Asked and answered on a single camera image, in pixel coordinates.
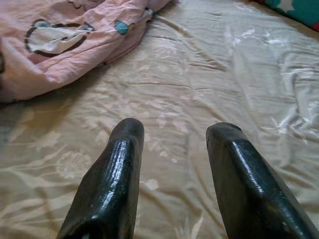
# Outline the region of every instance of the teal fabric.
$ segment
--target teal fabric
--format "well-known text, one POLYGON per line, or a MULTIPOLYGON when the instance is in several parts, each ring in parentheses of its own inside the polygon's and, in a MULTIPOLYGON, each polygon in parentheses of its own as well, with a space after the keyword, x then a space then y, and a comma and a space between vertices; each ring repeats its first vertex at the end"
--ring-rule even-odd
POLYGON ((265 0, 265 4, 319 31, 319 0, 265 0))

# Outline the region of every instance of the pink comforter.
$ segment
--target pink comforter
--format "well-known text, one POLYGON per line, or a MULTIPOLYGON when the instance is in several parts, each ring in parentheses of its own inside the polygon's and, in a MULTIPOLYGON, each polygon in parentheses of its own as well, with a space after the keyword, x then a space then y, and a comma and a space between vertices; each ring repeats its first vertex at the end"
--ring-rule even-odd
POLYGON ((119 58, 169 1, 1 1, 0 102, 60 88, 119 58))

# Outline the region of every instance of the beige bedsheet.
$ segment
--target beige bedsheet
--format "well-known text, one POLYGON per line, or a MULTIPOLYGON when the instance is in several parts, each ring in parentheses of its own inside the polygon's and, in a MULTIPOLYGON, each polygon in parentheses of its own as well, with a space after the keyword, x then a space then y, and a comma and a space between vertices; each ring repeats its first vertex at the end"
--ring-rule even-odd
POLYGON ((205 146, 240 126, 319 228, 319 33, 257 3, 181 0, 141 45, 0 110, 0 237, 52 239, 126 117, 146 136, 135 235, 225 238, 205 146))

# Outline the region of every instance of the shiny black surface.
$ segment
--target shiny black surface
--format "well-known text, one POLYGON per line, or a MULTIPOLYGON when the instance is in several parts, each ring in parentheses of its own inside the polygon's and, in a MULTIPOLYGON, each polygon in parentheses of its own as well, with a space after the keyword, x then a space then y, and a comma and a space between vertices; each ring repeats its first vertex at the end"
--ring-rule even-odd
POLYGON ((208 128, 207 150, 230 239, 319 239, 280 176, 230 123, 208 128))
POLYGON ((83 177, 58 239, 133 238, 144 127, 121 121, 83 177))

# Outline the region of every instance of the dark green object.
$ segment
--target dark green object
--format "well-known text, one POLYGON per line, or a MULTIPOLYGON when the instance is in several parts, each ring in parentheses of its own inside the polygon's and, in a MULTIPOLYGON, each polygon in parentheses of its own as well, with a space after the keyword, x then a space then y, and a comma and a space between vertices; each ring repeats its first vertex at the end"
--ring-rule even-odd
POLYGON ((319 232, 280 176, 237 126, 207 129, 219 209, 230 239, 319 239, 319 232))
POLYGON ((133 238, 144 127, 121 121, 83 177, 58 239, 133 238))

